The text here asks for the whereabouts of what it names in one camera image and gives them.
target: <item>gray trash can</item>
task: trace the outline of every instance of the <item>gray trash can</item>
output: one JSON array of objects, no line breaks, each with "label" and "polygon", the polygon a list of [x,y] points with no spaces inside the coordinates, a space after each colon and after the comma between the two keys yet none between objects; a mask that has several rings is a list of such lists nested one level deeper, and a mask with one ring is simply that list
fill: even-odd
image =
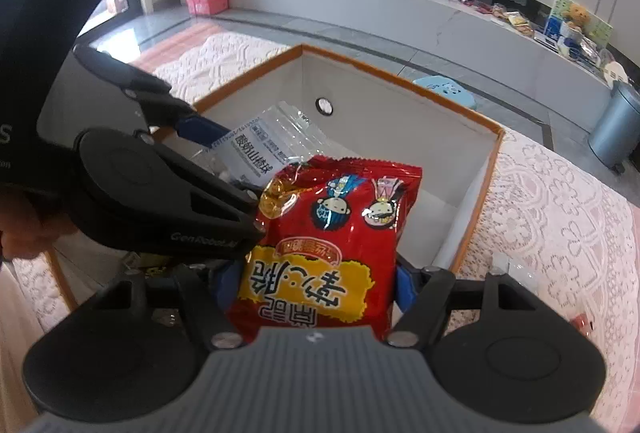
[{"label": "gray trash can", "polygon": [[614,82],[609,106],[588,139],[608,168],[616,168],[640,142],[640,94],[628,83]]}]

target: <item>red logo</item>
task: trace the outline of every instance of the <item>red logo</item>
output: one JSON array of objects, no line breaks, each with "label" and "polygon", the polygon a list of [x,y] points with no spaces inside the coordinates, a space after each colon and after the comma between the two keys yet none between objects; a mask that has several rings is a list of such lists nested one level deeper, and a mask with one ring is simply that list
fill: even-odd
[{"label": "red logo", "polygon": [[292,236],[285,238],[276,245],[276,254],[302,254],[317,259],[323,259],[329,265],[337,267],[342,260],[342,251],[325,239],[313,236]]}]

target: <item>yellow label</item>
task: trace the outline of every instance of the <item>yellow label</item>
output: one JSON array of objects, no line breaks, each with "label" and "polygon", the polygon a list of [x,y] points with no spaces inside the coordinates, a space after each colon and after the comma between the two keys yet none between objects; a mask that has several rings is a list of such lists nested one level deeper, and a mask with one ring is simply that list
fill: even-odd
[{"label": "yellow label", "polygon": [[277,254],[254,247],[238,296],[265,303],[258,314],[294,326],[315,326],[317,314],[353,323],[362,318],[365,296],[374,285],[369,267],[342,260],[330,265],[302,254]]}]

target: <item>stuffed toy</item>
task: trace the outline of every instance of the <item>stuffed toy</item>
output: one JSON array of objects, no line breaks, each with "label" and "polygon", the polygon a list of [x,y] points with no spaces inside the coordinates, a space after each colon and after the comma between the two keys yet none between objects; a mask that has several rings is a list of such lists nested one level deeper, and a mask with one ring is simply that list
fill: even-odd
[{"label": "stuffed toy", "polygon": [[569,10],[562,13],[571,28],[580,28],[582,30],[591,18],[589,11],[579,4],[571,4]]}]

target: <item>box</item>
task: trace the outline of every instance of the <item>box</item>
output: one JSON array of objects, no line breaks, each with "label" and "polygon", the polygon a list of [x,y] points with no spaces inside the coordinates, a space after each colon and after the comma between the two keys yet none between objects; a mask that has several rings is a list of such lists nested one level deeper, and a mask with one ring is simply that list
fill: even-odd
[{"label": "box", "polygon": [[[320,111],[324,100],[333,106],[330,116]],[[504,132],[498,123],[385,71],[308,45],[236,77],[195,108],[235,128],[279,101],[297,106],[357,155],[421,166],[420,192],[398,252],[416,267],[458,269],[494,172]],[[184,156],[198,149],[175,134],[165,143]]]},{"label": "box", "polygon": [[186,0],[189,12],[194,16],[217,14],[229,8],[229,0]]}]

